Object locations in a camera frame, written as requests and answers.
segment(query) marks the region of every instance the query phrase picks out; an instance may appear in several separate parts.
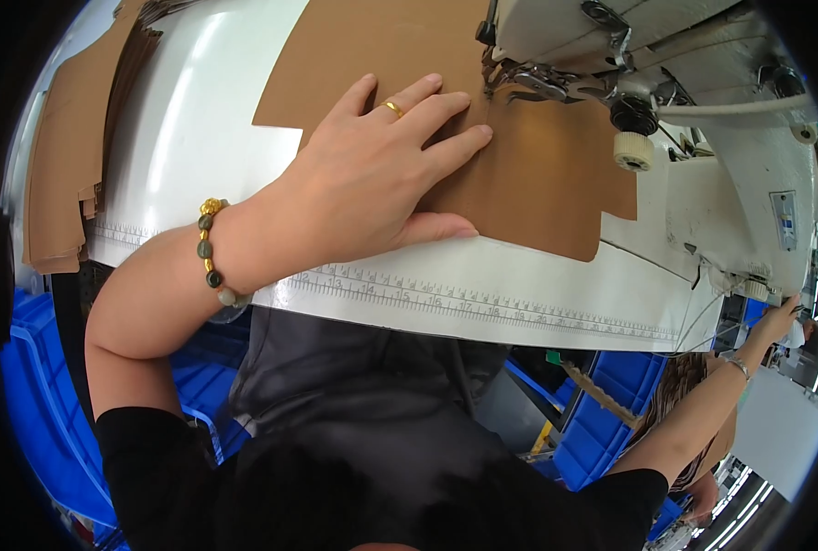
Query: silver bracelet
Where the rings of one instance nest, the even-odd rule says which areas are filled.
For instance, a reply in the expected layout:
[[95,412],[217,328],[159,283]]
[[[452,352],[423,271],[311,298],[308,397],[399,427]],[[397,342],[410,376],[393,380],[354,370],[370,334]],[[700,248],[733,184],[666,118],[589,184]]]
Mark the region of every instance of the silver bracelet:
[[736,356],[726,358],[724,361],[727,363],[732,363],[736,367],[742,369],[742,374],[745,375],[745,382],[748,382],[748,380],[752,378],[752,376],[748,374],[748,368],[745,366],[745,361],[737,358]]

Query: gold ring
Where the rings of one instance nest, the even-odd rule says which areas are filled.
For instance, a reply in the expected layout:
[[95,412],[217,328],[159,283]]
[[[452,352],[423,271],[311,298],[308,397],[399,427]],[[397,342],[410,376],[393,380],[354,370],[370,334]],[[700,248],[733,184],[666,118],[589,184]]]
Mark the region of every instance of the gold ring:
[[403,111],[399,107],[397,107],[397,105],[394,102],[392,102],[392,101],[382,101],[381,103],[379,103],[379,106],[381,107],[382,105],[384,105],[385,107],[389,108],[391,111],[396,113],[398,119],[403,118]]

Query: stack of leather pieces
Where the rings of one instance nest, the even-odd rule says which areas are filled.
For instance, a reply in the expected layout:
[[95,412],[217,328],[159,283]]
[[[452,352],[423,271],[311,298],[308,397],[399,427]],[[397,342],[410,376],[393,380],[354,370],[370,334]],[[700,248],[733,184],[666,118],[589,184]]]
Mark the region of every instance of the stack of leather pieces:
[[24,264],[40,273],[74,272],[86,259],[84,221],[105,209],[119,116],[161,38],[149,25],[196,1],[123,0],[106,33],[57,68],[30,152]]
[[[436,138],[482,123],[494,137],[427,193],[419,210],[461,214],[482,236],[589,262],[599,250],[602,212],[635,219],[635,174],[613,162],[617,130],[605,106],[508,102],[508,87],[485,96],[484,47],[474,35],[487,7],[488,0],[309,0],[253,124],[303,129],[301,148],[364,74],[378,76],[375,105],[439,72],[444,93],[463,90],[472,102]],[[313,86],[303,85],[309,66]]]

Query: sewing machine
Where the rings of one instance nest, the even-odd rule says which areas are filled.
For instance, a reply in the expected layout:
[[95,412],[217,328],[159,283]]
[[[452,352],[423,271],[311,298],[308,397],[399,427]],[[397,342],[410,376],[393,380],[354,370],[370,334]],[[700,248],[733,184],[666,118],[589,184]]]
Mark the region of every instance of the sewing machine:
[[[492,0],[477,39],[489,93],[600,101],[614,161],[668,171],[666,236],[724,292],[799,292],[818,231],[818,113],[754,6],[740,0]],[[665,167],[648,138],[681,127]]]

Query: black sleeve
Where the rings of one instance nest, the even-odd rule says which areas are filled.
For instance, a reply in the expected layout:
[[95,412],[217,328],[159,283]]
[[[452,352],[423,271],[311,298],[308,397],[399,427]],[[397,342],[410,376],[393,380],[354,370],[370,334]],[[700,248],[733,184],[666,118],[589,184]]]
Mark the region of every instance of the black sleeve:
[[160,548],[156,538],[212,471],[203,443],[183,419],[150,407],[119,407],[97,420],[103,475],[119,527],[134,551]]
[[594,512],[604,548],[638,551],[667,498],[667,478],[652,469],[618,472],[581,489],[578,496]]

